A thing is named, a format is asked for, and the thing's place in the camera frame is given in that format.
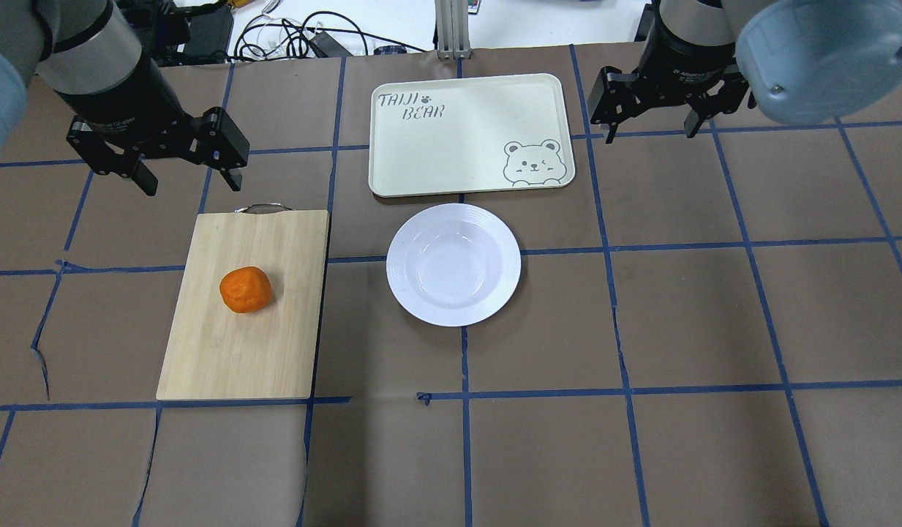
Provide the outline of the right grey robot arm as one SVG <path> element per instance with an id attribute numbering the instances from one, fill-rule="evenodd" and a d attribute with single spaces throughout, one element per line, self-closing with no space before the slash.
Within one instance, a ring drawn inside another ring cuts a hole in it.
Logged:
<path id="1" fill-rule="evenodd" d="M 680 106 L 688 137 L 742 104 L 809 126 L 900 84 L 902 1 L 651 1 L 638 66 L 602 67 L 587 116 L 607 143 L 625 121 Z"/>

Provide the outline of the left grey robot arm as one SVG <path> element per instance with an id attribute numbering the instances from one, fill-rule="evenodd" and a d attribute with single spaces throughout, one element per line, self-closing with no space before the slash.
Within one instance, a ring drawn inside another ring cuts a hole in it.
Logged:
<path id="1" fill-rule="evenodd" d="M 249 140 L 220 107 L 190 116 L 113 1 L 0 1 L 0 154 L 34 78 L 74 117 L 67 143 L 99 176 L 153 196 L 144 160 L 183 159 L 242 187 Z"/>

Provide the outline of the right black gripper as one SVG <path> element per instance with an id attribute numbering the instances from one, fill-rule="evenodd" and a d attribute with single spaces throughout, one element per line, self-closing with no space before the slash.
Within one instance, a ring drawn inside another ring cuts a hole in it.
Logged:
<path id="1" fill-rule="evenodd" d="M 605 66 L 588 94 L 588 121 L 605 129 L 605 144 L 613 144 L 619 124 L 652 109 L 687 105 L 691 110 L 684 122 L 685 136 L 694 139 L 707 121 L 737 111 L 750 90 L 735 64 L 699 84 L 654 81 L 637 70 L 624 73 Z"/>

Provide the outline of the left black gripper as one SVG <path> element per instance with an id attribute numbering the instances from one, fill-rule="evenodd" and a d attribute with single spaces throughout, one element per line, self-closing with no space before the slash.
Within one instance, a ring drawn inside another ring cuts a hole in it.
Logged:
<path id="1" fill-rule="evenodd" d="M 213 107 L 199 117 L 184 114 L 171 123 L 155 124 L 146 139 L 103 135 L 74 116 L 67 143 L 94 173 L 132 176 L 132 182 L 148 197 L 156 196 L 159 179 L 143 163 L 145 159 L 183 159 L 222 171 L 233 193 L 242 190 L 242 169 L 249 164 L 249 140 L 221 107 Z"/>

